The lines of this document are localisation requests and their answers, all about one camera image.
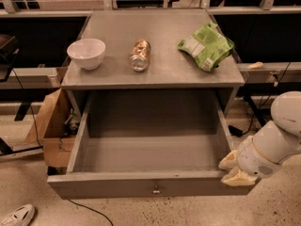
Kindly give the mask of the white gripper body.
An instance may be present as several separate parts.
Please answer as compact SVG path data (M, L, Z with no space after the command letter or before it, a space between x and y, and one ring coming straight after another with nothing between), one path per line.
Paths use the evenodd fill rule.
M259 178L268 178L281 169L279 164L275 164L265 159L255 148L253 136L247 137L237 150L238 167L245 173Z

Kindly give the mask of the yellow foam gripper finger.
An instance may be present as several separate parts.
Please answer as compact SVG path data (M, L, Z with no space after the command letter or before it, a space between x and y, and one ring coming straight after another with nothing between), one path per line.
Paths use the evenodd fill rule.
M228 153L218 164L221 170L232 170L238 167L237 164L237 151L233 150Z
M222 177L221 182L228 186L253 186L257 179L257 176L252 176L235 167Z

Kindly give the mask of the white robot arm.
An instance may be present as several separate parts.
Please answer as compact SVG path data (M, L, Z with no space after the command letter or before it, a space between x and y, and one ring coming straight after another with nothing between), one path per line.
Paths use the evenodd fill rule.
M228 186L253 186L269 178L285 160L301 153L301 92L280 94L270 107L272 119L255 135L228 153L218 167L227 170L221 182Z

